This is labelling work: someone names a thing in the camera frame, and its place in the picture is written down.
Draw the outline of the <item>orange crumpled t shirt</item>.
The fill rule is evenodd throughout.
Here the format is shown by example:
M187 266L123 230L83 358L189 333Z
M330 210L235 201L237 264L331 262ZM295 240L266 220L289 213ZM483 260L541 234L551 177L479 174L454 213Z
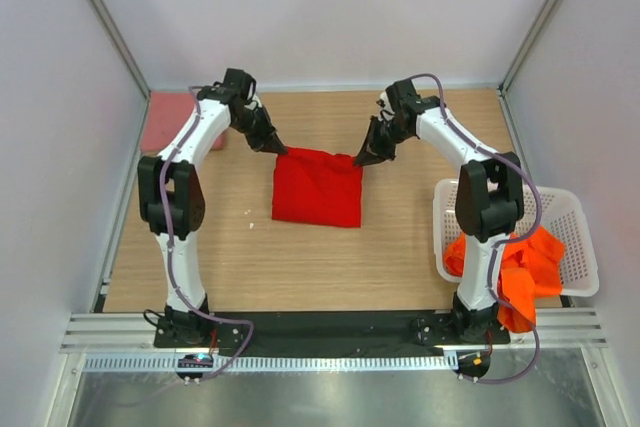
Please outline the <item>orange crumpled t shirt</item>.
M536 324L535 301L559 296L560 263L565 245L543 226L527 240L505 247L497 293L513 309L500 306L497 319L511 333L526 333Z

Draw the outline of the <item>red t shirt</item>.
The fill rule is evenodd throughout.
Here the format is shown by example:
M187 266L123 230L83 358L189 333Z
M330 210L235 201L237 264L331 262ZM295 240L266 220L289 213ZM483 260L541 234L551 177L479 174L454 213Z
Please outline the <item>red t shirt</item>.
M345 154L289 148L276 159L271 218L340 228L362 223L363 169Z

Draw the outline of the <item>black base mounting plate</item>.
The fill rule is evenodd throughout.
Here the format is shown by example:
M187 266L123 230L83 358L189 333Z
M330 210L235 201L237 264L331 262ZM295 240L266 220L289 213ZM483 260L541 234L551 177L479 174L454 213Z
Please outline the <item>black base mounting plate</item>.
M510 342L509 332L497 323L488 333L463 338L446 310L221 312L219 316L254 324L243 352L253 357L409 357L431 355L444 346ZM194 348L215 341L220 353L229 356L247 334L246 325L211 325L194 314L167 314L158 320L153 345Z

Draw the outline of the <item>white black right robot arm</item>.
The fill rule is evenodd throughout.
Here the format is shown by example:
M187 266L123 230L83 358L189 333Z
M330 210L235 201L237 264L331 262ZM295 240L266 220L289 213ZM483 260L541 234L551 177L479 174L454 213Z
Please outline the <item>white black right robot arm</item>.
M455 216L465 236L465 255L449 327L459 341L479 342L497 320L501 256L524 215L519 158L478 140L455 119L441 94L421 96L412 77L386 87L377 104L380 112L370 119L354 165L391 161L396 146L415 137L458 170Z

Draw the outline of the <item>aluminium frame rail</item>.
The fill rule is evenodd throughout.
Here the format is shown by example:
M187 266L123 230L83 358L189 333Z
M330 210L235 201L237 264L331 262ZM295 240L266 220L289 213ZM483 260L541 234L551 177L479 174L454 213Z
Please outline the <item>aluminium frame rail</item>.
M227 323L195 314L75 314L64 352L116 352L219 348L231 355L247 341L254 357L408 357L436 348L492 345L532 348L602 347L606 340L588 308L543 308L535 334L512 334L499 324L477 333L456 332L446 311L244 312Z

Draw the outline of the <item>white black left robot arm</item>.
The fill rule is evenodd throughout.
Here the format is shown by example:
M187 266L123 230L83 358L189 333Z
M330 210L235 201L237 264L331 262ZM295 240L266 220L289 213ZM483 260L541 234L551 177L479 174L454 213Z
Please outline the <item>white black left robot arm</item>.
M199 169L214 142L227 130L242 134L255 152L284 154L257 81L229 68L222 80L193 87L193 110L167 147L145 155L137 166L139 212L158 243L168 294L155 324L157 347L199 347L219 325L209 312L198 260L198 231L206 213Z

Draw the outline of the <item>pink folded t shirt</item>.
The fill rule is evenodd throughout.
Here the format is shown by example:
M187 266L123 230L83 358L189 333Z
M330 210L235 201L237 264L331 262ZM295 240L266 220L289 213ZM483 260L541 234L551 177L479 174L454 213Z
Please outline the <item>pink folded t shirt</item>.
M188 92L153 91L146 126L140 142L142 154L167 147L189 120L194 103Z

